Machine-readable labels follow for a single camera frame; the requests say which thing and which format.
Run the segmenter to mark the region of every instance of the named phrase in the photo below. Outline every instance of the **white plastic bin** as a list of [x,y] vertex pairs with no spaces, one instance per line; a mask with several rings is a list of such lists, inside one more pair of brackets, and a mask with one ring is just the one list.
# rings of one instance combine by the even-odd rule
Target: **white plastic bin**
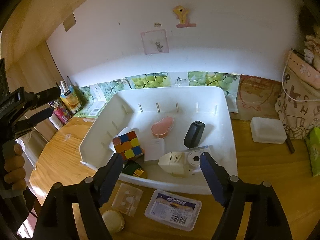
[[[200,146],[209,146],[212,157],[229,175],[237,175],[236,149],[231,120],[223,90],[218,87],[167,87],[124,90],[116,93],[94,122],[80,145],[82,163],[97,170],[105,166],[114,152],[109,148],[112,138],[124,127],[137,131],[143,142],[154,138],[153,123],[166,116],[175,116],[169,135],[164,138],[166,152],[184,151],[184,137],[190,124],[205,124]],[[119,179],[140,186],[167,191],[211,194],[201,172],[187,178],[176,178],[157,164],[143,165],[148,179],[121,174]]]

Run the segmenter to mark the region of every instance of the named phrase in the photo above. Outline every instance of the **purple label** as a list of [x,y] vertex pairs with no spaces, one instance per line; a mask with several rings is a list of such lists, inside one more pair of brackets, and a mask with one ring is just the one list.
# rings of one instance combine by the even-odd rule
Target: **purple label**
[[181,199],[178,199],[178,198],[174,198],[174,197],[170,197],[170,196],[167,196],[167,195],[163,195],[161,193],[159,193],[157,195],[157,198],[162,198],[162,199],[164,199],[166,201],[178,204],[180,206],[191,207],[192,209],[196,208],[196,204],[194,204],[194,203],[186,202],[184,200],[181,200]]

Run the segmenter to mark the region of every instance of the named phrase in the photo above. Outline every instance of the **rubik's cube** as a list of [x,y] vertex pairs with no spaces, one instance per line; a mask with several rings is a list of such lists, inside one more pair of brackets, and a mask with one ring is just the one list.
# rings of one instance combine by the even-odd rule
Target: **rubik's cube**
[[124,162],[144,154],[135,131],[115,137],[112,142],[116,152],[121,154]]

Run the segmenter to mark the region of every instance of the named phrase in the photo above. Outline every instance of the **gold lid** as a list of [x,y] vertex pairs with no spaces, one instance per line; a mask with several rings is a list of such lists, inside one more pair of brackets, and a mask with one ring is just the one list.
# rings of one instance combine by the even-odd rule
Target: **gold lid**
[[147,173],[143,169],[138,168],[134,171],[133,176],[146,179]]

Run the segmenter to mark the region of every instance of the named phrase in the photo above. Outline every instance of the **white cord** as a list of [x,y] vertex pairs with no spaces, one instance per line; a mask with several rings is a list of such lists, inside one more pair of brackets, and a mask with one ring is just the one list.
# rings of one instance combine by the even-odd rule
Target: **white cord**
[[285,70],[287,69],[288,62],[289,62],[289,59],[290,59],[290,57],[291,57],[292,52],[293,52],[293,49],[290,51],[290,54],[289,54],[288,59],[287,59],[287,62],[286,62],[286,64],[285,64],[284,69],[283,69],[283,72],[282,72],[281,84],[282,84],[282,89],[283,89],[284,93],[288,96],[288,98],[291,98],[293,101],[296,101],[296,102],[320,101],[320,99],[297,100],[297,99],[294,99],[294,98],[292,98],[291,96],[289,96],[288,93],[287,93],[287,91],[285,91],[284,85],[283,85],[284,73],[285,73]]

